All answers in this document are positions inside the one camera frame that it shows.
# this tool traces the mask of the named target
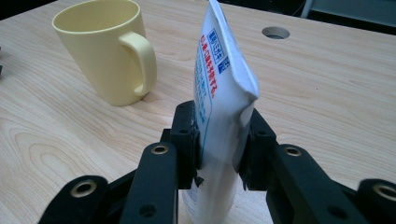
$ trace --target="white pouch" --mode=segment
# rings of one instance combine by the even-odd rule
[[[221,222],[233,205],[239,162],[258,97],[257,78],[236,45],[219,3],[210,0],[198,42],[194,86],[201,149],[198,176],[204,182],[183,191],[196,224]]]

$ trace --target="wood grain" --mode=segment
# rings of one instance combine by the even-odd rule
[[[192,99],[206,1],[137,1],[158,61],[141,102],[113,107],[81,74],[51,27],[60,0],[0,21],[0,223],[37,222],[53,196],[81,175],[113,181]],[[260,81],[256,107],[279,143],[307,149],[334,180],[396,182],[396,36],[222,5]],[[279,26],[274,40],[262,29]],[[269,223],[265,193],[242,186],[224,223]],[[182,201],[179,223],[191,223]]]

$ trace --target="yellow mug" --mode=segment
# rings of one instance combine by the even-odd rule
[[[80,3],[58,13],[52,26],[96,93],[109,104],[131,105],[154,87],[155,53],[145,38],[137,3]]]

